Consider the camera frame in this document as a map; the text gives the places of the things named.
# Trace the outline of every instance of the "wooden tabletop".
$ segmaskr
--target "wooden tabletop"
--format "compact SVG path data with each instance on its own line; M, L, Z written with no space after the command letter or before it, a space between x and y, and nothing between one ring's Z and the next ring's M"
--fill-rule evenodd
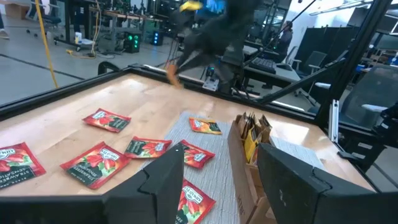
M129 116L131 123L116 134L81 120L98 108ZM124 152L133 136L163 139L186 110L227 122L245 111L265 114L273 136L315 150L330 173L371 189L337 156L338 149L317 126L130 74L0 122L0 147L26 142L47 171L0 190L0 195L103 194L134 175L142 161L131 161L98 190L84 186L59 165L101 141Z

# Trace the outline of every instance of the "gray placemat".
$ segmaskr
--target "gray placemat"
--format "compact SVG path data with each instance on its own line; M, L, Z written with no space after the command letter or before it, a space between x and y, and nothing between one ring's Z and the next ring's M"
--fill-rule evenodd
M202 169L185 166L184 177L205 194L216 200L214 207L201 223L235 224L239 223L238 206L235 199L235 188L232 176L231 161L228 150L228 134L231 124L219 122L222 135L196 133L191 130L189 117L203 118L183 112L178 121L166 135L166 140L173 140L172 145L186 140L204 150L215 153ZM145 161L145 167L151 160Z

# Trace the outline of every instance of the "box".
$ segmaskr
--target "box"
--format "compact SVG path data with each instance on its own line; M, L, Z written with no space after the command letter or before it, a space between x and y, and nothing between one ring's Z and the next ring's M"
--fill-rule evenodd
M16 19L25 19L25 15L29 11L29 6L18 4L6 4L4 7L6 9L6 16Z
M238 129L239 118L240 115L231 125L228 147L241 224L276 224L262 188L259 170L246 163L243 140Z

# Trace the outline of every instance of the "red ketchup packet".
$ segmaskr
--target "red ketchup packet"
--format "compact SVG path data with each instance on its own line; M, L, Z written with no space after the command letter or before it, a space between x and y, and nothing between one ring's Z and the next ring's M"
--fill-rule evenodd
M26 143L0 148L0 189L45 174Z
M215 120L189 118L192 131L208 134L222 134Z
M120 132L130 123L131 118L117 115L115 113L102 110L101 108L97 112L83 119L87 124L97 126L108 131L115 133Z
M166 152L171 143L171 140L143 139L134 136L124 155L132 159L158 158Z
M175 224L200 223L215 203L215 200L184 179Z
M60 167L87 187L98 189L128 163L125 155L101 142Z
M184 162L186 165L202 169L205 163L216 155L198 146L189 144L186 140L182 140L181 143L184 148Z

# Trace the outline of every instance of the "office chair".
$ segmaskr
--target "office chair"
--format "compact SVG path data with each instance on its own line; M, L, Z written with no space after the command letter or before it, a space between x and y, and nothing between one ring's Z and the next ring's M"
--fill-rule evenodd
M52 31L54 31L55 33L58 33L58 24L61 22L61 18L55 17L55 16L51 16L51 15L52 15L52 10L54 8L59 9L59 7L54 5L54 4L49 4L50 11L46 15L44 13L44 7L46 7L46 6L44 6L42 4L41 0L40 0L40 3L39 3L39 6L40 6L40 10L41 10L42 17L43 17L45 35L47 35L47 31L50 30L50 29ZM31 20L31 21L38 21L39 20L38 14L37 14L37 11L36 11L36 4L35 4L34 0L31 0L30 8L29 8L29 11L27 12L25 18L28 19L28 20ZM28 34L30 34L30 29L27 29L26 32Z
M303 71L301 71L299 69L299 65L302 62L301 60L296 60L294 59L293 62L296 62L296 72L298 74L298 76L300 78L305 78L311 74L313 74L314 72L318 71L319 69L321 69L320 65L322 64L323 60L325 59L327 54L322 53L322 52L317 52L317 51L313 51L311 53L311 55L309 56L309 58L307 59L307 61L305 61L305 65L303 67ZM306 97L306 99L312 104L313 102L310 101L310 92L312 90L312 87L314 85L314 83L312 83L311 87L310 87L310 91L308 91L308 95L304 95L303 94L303 90L297 90L294 92L295 96L298 95L303 95L304 97Z
M320 88L329 89L330 84L316 83ZM398 90L398 68L375 65L348 94L339 113L342 122L371 129L381 111L395 104ZM308 112L318 113L319 107Z

